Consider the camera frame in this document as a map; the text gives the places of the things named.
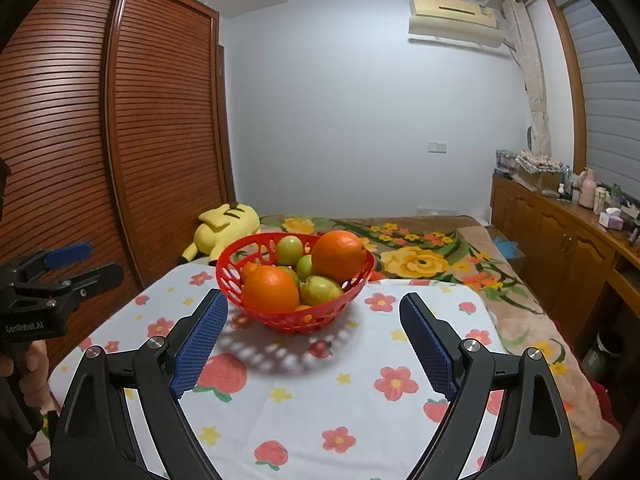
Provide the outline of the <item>left hand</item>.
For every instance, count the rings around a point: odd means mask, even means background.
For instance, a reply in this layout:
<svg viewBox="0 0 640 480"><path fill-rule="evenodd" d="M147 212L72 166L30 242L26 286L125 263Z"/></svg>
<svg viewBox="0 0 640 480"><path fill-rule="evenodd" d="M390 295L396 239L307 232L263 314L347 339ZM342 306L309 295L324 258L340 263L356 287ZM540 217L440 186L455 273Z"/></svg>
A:
<svg viewBox="0 0 640 480"><path fill-rule="evenodd" d="M14 363L11 358L1 353L1 377L10 377L14 372ZM49 403L50 393L48 386L49 359L47 343L37 340L30 344L25 351L25 364L27 372L20 380L20 388L24 396L24 402L30 408L42 408ZM9 417L10 401L1 393L1 417Z"/></svg>

